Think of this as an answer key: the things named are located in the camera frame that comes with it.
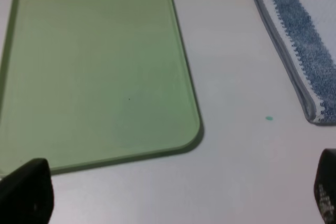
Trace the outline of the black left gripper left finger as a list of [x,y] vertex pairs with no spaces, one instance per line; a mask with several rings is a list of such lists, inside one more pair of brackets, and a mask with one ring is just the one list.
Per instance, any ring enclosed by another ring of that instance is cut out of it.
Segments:
[[1,179],[1,223],[49,223],[53,209],[46,159],[32,159]]

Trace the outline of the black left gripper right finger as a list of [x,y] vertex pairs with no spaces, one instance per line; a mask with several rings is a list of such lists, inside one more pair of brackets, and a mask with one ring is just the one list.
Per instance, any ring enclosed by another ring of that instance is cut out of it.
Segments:
[[322,220],[335,223],[335,148],[321,153],[313,190]]

